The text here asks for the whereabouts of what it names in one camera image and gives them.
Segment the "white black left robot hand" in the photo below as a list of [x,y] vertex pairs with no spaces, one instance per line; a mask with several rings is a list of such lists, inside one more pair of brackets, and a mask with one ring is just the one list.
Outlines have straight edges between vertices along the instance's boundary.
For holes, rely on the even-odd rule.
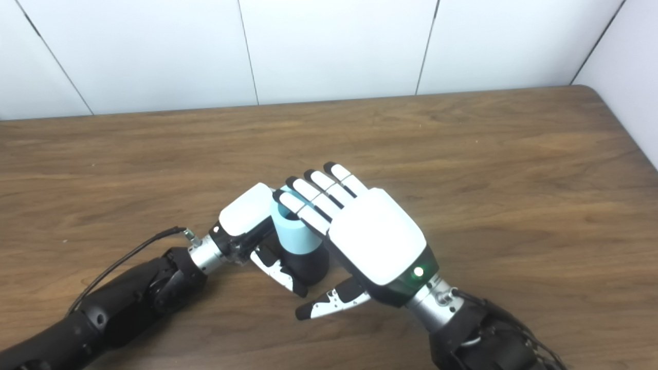
[[195,263],[209,274],[226,263],[254,262],[271,279],[304,298],[308,288],[266,242],[276,231],[270,212],[272,193],[265,183],[256,183],[223,208],[202,245],[195,249]]

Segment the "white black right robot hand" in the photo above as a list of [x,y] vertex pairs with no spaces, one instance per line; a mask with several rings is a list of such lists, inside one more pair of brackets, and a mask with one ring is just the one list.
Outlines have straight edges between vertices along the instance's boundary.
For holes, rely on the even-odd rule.
[[425,235],[382,188],[368,188],[336,162],[286,179],[273,199],[293,213],[350,273],[321,297],[296,309],[299,321],[374,300],[403,307],[437,275]]

